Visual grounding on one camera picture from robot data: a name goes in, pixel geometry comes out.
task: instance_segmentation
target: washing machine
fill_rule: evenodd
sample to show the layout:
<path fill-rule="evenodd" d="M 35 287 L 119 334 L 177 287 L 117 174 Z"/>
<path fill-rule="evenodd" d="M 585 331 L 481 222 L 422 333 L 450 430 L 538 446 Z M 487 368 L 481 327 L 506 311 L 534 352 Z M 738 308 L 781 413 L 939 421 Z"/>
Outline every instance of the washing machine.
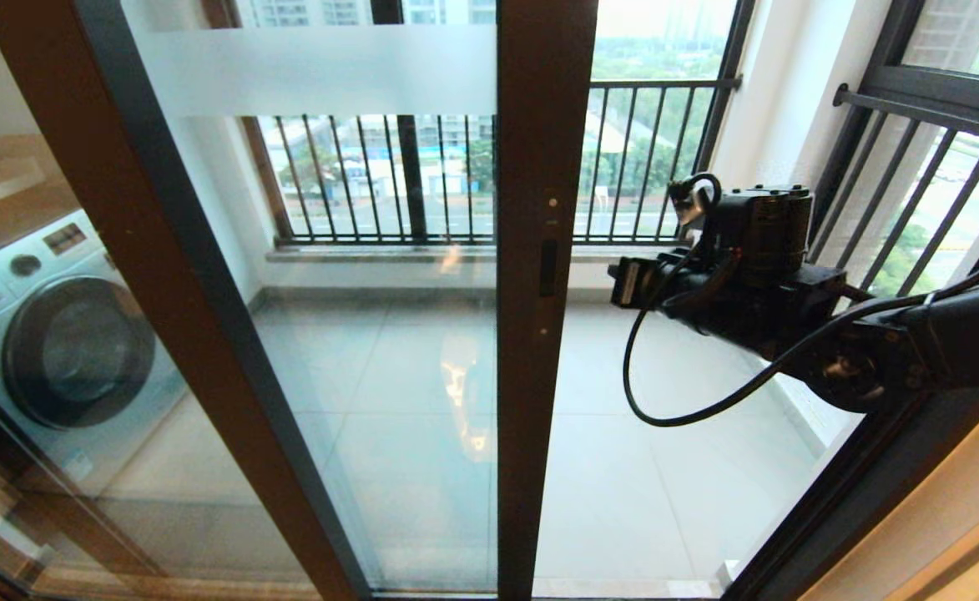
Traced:
<path fill-rule="evenodd" d="M 84 212 L 0 249 L 0 423 L 61 472 L 25 486 L 98 496 L 185 393 Z"/>

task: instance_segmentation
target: white floor tile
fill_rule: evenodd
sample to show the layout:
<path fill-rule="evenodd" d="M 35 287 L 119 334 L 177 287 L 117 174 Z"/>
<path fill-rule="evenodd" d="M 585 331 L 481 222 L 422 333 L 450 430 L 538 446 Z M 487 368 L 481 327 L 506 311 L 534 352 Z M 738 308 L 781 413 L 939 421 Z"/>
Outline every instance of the white floor tile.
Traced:
<path fill-rule="evenodd" d="M 380 324 L 260 324 L 260 339 L 292 411 L 347 410 L 380 327 Z"/>
<path fill-rule="evenodd" d="M 315 460 L 318 471 L 325 471 L 333 457 L 334 444 L 337 435 L 341 433 L 341 425 L 345 420 L 343 413 L 298 413 L 295 423 L 300 427 L 303 440 L 307 442 L 310 456 Z"/>
<path fill-rule="evenodd" d="M 696 578 L 746 557 L 805 491 L 815 465 L 785 417 L 723 414 L 657 432 L 654 456 Z"/>
<path fill-rule="evenodd" d="M 496 342 L 488 324 L 386 325 L 351 410 L 486 415 L 496 390 Z"/>
<path fill-rule="evenodd" d="M 815 459 L 770 389 L 698 426 L 656 430 L 633 417 L 622 360 L 636 315 L 568 308 L 539 578 L 713 579 L 809 480 Z M 436 294 L 272 301 L 256 316 L 371 581 L 493 585 L 494 320 L 484 300 Z M 754 373 L 745 351 L 657 315 L 633 357 L 638 402 L 661 416 L 718 401 Z"/>
<path fill-rule="evenodd" d="M 626 416 L 553 418 L 536 577 L 693 577 L 644 434 Z"/>
<path fill-rule="evenodd" d="M 448 415 L 345 419 L 328 471 L 352 501 L 337 510 L 359 514 L 387 581 L 425 584 L 442 570 L 452 581 L 486 581 L 494 456 L 492 441 L 472 440 L 479 427 Z"/>

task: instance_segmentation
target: washing machine door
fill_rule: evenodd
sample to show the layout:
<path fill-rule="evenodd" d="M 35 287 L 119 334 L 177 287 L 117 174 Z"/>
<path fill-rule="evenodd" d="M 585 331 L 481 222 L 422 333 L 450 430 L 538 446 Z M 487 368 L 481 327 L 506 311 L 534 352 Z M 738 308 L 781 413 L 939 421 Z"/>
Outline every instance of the washing machine door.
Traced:
<path fill-rule="evenodd" d="M 120 285 L 72 277 L 23 303 L 3 342 L 3 380 L 25 415 L 54 429 L 118 415 L 149 379 L 154 332 Z"/>

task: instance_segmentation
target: black railing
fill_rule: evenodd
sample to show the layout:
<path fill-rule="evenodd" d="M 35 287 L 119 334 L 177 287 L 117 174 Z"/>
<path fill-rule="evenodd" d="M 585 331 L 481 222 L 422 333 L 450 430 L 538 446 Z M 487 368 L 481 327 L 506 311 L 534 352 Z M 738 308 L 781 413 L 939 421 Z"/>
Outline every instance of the black railing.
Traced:
<path fill-rule="evenodd" d="M 850 280 L 882 296 L 932 290 L 966 273 L 979 225 L 979 119 L 844 87 L 836 102 L 852 111 L 831 156 L 844 167 L 828 170 L 817 188 L 825 217 L 817 214 L 809 260 L 852 270 Z M 849 121 L 858 121 L 851 131 Z M 969 229 L 948 244 L 965 213 Z"/>
<path fill-rule="evenodd" d="M 706 167 L 715 92 L 739 83 L 589 84 L 574 243 L 679 235 L 666 184 Z M 260 128 L 279 190 L 280 246 L 493 241 L 494 117 L 278 115 Z"/>
<path fill-rule="evenodd" d="M 496 118 L 303 114 L 260 125 L 280 191 L 272 209 L 286 217 L 279 245 L 492 242 Z"/>
<path fill-rule="evenodd" d="M 734 78 L 589 84 L 574 244 L 656 244 L 679 236 L 666 187 L 707 167 L 700 160 L 710 152 L 700 145 L 714 144 L 715 133 L 705 134 L 714 92 L 738 85 Z"/>

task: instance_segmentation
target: door frame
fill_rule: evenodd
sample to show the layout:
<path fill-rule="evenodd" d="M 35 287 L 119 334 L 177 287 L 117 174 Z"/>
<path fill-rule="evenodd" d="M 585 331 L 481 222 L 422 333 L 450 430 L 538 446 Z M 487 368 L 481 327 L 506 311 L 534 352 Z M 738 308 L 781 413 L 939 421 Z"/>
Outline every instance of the door frame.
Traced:
<path fill-rule="evenodd" d="M 371 598 L 119 0 L 0 0 L 0 50 L 85 214 L 301 567 L 324 598 Z"/>
<path fill-rule="evenodd" d="M 596 7 L 497 8 L 499 598 L 532 591 Z M 374 597 L 181 167 L 119 0 L 0 0 L 0 49 L 130 289 L 319 593 Z M 724 598 L 799 596 L 978 420 L 979 391 L 868 416 Z"/>

